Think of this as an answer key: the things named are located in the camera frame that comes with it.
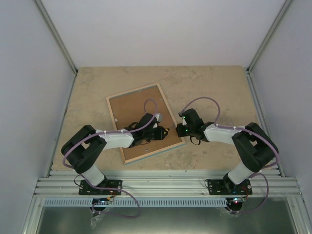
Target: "gray floor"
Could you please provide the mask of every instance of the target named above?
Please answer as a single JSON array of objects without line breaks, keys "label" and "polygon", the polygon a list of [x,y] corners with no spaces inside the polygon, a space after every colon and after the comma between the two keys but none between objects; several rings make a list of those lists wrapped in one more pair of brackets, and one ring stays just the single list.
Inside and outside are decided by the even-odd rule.
[{"label": "gray floor", "polygon": [[[261,199],[249,199],[251,209]],[[134,208],[112,211],[132,215]],[[142,216],[124,219],[106,215],[91,228],[89,208],[44,208],[38,234],[295,234],[283,200],[269,200],[251,214],[229,215],[224,208],[142,208]]]}]

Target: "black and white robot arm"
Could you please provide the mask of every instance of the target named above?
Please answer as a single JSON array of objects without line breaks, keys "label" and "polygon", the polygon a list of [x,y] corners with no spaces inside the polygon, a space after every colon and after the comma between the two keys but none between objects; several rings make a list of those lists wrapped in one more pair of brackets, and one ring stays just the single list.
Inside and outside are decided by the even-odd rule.
[{"label": "black and white robot arm", "polygon": [[241,162],[223,177],[223,181],[218,181],[219,190],[227,195],[234,194],[240,190],[240,185],[252,174],[259,172],[266,166],[275,154],[271,148],[257,137],[250,135],[239,128],[250,130],[266,139],[275,149],[277,147],[265,132],[256,123],[234,128],[220,128],[213,122],[204,123],[194,109],[189,109],[180,113],[182,123],[177,125],[176,131],[179,137],[195,137],[199,143],[223,142],[234,145],[241,158]]},{"label": "black and white robot arm", "polygon": [[143,141],[163,140],[169,129],[159,126],[162,115],[156,114],[154,119],[145,128],[134,131],[146,125],[152,114],[145,114],[139,122],[134,122],[128,127],[118,131],[101,131],[94,129],[91,125],[82,127],[61,149],[63,155],[74,147],[78,142],[94,133],[104,133],[90,138],[84,143],[88,147],[79,145],[66,158],[73,169],[83,175],[92,185],[98,187],[107,187],[108,180],[105,175],[96,166],[95,161],[104,150],[112,148],[132,148],[142,144]]}]

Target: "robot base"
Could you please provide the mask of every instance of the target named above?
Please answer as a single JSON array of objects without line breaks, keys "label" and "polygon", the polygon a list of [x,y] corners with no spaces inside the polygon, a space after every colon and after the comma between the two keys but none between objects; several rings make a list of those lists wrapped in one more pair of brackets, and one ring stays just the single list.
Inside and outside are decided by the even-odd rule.
[{"label": "robot base", "polygon": [[206,182],[210,195],[247,195],[244,189],[247,190],[248,195],[253,194],[252,187],[248,179],[244,180],[236,187],[235,190],[231,192],[226,188],[223,179],[207,179]]},{"label": "robot base", "polygon": [[[100,190],[92,188],[85,180],[82,180],[80,183],[81,188],[79,189],[79,195],[120,195],[121,192],[118,192],[116,190],[110,191],[110,190]],[[120,179],[109,179],[106,180],[97,187],[101,188],[116,188],[116,189],[122,189],[122,180]]]}]

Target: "brown board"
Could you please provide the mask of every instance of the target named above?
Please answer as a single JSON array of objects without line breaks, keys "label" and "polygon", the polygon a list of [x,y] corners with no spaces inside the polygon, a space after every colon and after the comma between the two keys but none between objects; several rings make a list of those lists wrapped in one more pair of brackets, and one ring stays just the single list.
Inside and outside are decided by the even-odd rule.
[{"label": "brown board", "polygon": [[[170,128],[169,134],[164,140],[151,141],[147,145],[138,145],[133,148],[121,148],[120,150],[124,163],[159,154],[185,144],[185,140],[177,136],[177,122],[159,83],[150,84],[107,97],[115,130],[122,129],[133,122],[140,121],[145,115],[143,109],[144,102],[149,98],[156,101],[158,105],[157,112],[162,114],[162,121],[159,125],[164,128]],[[153,102],[147,102],[146,112],[151,114],[155,112]]]}]

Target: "wooden frame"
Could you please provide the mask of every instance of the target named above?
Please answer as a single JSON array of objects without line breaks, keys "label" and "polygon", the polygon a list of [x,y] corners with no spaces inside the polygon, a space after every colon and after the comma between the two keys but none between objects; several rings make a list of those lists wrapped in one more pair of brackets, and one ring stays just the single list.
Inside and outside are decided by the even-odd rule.
[{"label": "wooden frame", "polygon": [[[162,99],[163,99],[163,101],[164,101],[164,103],[165,103],[165,105],[166,105],[166,107],[167,107],[167,109],[169,111],[169,114],[170,114],[170,116],[171,116],[171,118],[172,118],[172,120],[174,122],[174,125],[177,126],[177,121],[176,121],[176,119],[174,117],[174,114],[172,113],[172,110],[169,107],[168,101],[167,101],[167,99],[166,99],[166,97],[165,97],[165,95],[164,95],[164,93],[163,93],[159,83],[152,83],[152,84],[145,85],[145,86],[142,86],[142,87],[138,87],[138,88],[135,88],[135,89],[132,89],[132,90],[129,90],[129,91],[125,91],[125,92],[122,92],[122,93],[111,95],[111,96],[108,96],[106,98],[107,104],[108,104],[108,108],[109,108],[109,112],[110,112],[110,116],[111,116],[111,119],[112,119],[113,126],[114,126],[115,130],[117,130],[117,125],[116,125],[116,122],[115,122],[115,117],[114,117],[114,114],[113,114],[113,110],[112,110],[112,106],[111,106],[111,103],[110,103],[110,99],[111,98],[116,98],[116,97],[121,96],[121,95],[129,94],[129,93],[132,93],[132,92],[140,91],[140,90],[143,90],[143,89],[151,88],[153,86],[157,86],[158,87],[158,89],[160,91],[160,94],[162,96]],[[134,162],[134,161],[137,161],[137,160],[149,157],[149,156],[153,156],[153,155],[159,154],[161,152],[164,152],[164,151],[176,148],[176,147],[184,145],[184,144],[186,144],[186,142],[185,142],[185,139],[182,137],[181,138],[181,142],[179,142],[179,143],[170,145],[168,147],[161,148],[159,150],[152,151],[150,153],[143,154],[141,156],[137,156],[137,157],[129,159],[129,160],[127,160],[125,158],[125,154],[124,154],[123,148],[121,148],[120,151],[121,151],[121,156],[122,156],[122,159],[123,159],[124,163],[127,164],[127,163]]]}]

